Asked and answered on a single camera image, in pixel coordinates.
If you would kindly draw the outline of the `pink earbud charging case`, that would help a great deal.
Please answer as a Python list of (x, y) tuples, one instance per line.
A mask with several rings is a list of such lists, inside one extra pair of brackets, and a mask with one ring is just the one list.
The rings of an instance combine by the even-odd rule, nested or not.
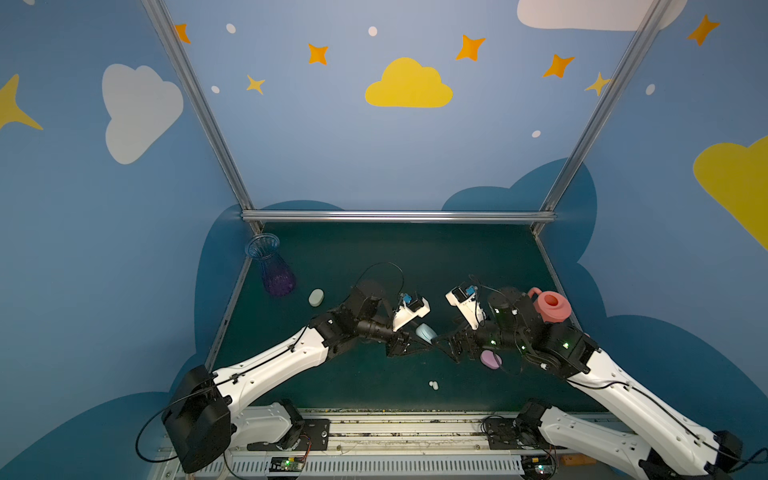
[(503, 366), (501, 357), (492, 350), (484, 350), (480, 355), (480, 361), (491, 370), (499, 370)]

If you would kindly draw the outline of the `light blue earbud case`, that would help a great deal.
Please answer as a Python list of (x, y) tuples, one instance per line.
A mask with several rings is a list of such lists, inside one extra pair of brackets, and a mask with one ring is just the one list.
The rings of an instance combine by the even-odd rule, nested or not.
[(427, 343), (432, 343), (437, 338), (436, 332), (425, 323), (420, 324), (416, 328), (415, 333), (420, 339)]

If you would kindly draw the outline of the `white earbud charging case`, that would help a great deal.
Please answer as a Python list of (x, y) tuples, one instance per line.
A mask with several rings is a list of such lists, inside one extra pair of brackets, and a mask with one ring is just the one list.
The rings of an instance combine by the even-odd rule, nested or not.
[(322, 289), (316, 288), (311, 291), (308, 302), (312, 307), (318, 307), (322, 304), (325, 298), (325, 293)]

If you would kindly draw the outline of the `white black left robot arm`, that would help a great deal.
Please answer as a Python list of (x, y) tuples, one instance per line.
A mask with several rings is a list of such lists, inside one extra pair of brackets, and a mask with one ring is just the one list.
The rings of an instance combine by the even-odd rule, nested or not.
[(299, 373), (349, 351), (361, 338), (385, 344), (389, 355), (404, 354), (415, 338), (406, 324), (429, 311), (428, 300), (419, 295), (403, 294), (391, 305), (378, 284), (365, 281), (271, 349), (215, 371), (203, 365), (189, 370), (160, 414), (181, 469), (196, 473), (236, 446), (294, 446), (303, 419), (291, 403), (275, 402), (257, 414), (246, 408)]

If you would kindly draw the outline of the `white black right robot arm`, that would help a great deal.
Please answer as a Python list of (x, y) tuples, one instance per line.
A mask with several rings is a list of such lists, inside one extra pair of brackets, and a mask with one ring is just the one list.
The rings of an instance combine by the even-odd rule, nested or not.
[(523, 445), (558, 446), (585, 454), (634, 479), (728, 479), (742, 465), (742, 441), (711, 431), (676, 411), (623, 370), (598, 343), (567, 322), (547, 322), (539, 294), (462, 284), (446, 295), (467, 327), (450, 340), (454, 355), (512, 350), (587, 394), (625, 426), (617, 431), (530, 400), (514, 420)]

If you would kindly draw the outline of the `pink toy watering can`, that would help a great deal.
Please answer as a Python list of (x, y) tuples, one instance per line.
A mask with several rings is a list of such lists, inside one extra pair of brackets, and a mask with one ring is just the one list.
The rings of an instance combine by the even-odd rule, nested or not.
[(556, 291), (543, 291), (538, 287), (533, 287), (528, 291), (528, 296), (544, 322), (562, 323), (571, 317), (570, 302)]

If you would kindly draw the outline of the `purple ribbed glass vase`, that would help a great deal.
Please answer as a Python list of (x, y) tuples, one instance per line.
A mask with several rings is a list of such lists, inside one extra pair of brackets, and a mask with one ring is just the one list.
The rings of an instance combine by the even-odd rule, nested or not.
[(269, 295), (283, 297), (294, 290), (296, 277), (281, 256), (280, 240), (275, 234), (255, 235), (245, 252), (259, 266), (262, 284)]

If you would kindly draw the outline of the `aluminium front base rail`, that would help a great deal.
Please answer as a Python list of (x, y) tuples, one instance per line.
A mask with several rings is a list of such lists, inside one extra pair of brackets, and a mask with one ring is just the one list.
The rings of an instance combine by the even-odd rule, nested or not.
[(192, 473), (161, 451), (153, 479), (561, 479), (603, 464), (630, 479), (647, 448), (613, 415), (554, 417), (548, 440), (514, 430), (515, 413), (305, 409), (287, 449), (229, 448)]

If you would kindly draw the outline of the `aluminium back frame rail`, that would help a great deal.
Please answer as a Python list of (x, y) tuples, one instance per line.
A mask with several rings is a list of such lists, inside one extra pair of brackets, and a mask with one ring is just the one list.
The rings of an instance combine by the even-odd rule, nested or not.
[(449, 211), (317, 211), (244, 210), (245, 221), (259, 222), (353, 222), (437, 224), (534, 224), (551, 223), (553, 212), (449, 212)]

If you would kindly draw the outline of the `aluminium right frame post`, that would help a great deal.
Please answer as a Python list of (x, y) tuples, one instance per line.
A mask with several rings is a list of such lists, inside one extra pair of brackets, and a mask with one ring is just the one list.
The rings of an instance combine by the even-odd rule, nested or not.
[(536, 221), (531, 226), (531, 232), (535, 237), (540, 236), (547, 223), (552, 223), (555, 220), (555, 210), (558, 204), (606, 125), (634, 73), (642, 63), (658, 33), (662, 30), (662, 20), (672, 4), (672, 0), (655, 0), (650, 3), (645, 16), (618, 62), (612, 81), (600, 96), (574, 149), (540, 207), (539, 213), (542, 220)]

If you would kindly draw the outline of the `aluminium frame post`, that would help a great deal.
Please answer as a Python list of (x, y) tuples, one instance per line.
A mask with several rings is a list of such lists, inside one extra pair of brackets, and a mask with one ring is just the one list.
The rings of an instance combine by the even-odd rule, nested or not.
[(672, 4), (672, 0), (655, 0), (650, 3), (645, 16), (618, 62), (612, 81), (600, 96), (574, 149), (540, 207), (539, 213), (542, 220), (536, 221), (531, 226), (531, 232), (535, 237), (540, 236), (547, 223), (552, 223), (555, 220), (555, 210), (558, 204), (606, 125), (634, 73), (642, 63), (658, 33), (662, 30), (662, 20)]
[(238, 170), (229, 147), (222, 135), (205, 94), (193, 71), (184, 50), (171, 15), (164, 1), (142, 0), (144, 9), (179, 77), (192, 108), (200, 122), (212, 151), (218, 160), (222, 172), (236, 198), (241, 210), (241, 219), (247, 223), (254, 234), (261, 233), (263, 225), (258, 220), (246, 220), (244, 213), (254, 210), (254, 204), (248, 194), (243, 178)]

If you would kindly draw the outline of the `aluminium left frame post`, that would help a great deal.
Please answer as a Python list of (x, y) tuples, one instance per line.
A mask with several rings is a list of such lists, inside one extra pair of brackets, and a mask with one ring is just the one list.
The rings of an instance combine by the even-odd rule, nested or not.
[(241, 219), (247, 223), (254, 234), (261, 233), (263, 225), (258, 220), (246, 220), (244, 213), (254, 210), (254, 204), (248, 194), (243, 178), (238, 170), (229, 147), (222, 135), (205, 94), (193, 71), (184, 50), (171, 15), (164, 1), (142, 0), (144, 9), (179, 77), (192, 108), (200, 122), (212, 151), (218, 160), (222, 172), (236, 198), (241, 210)]

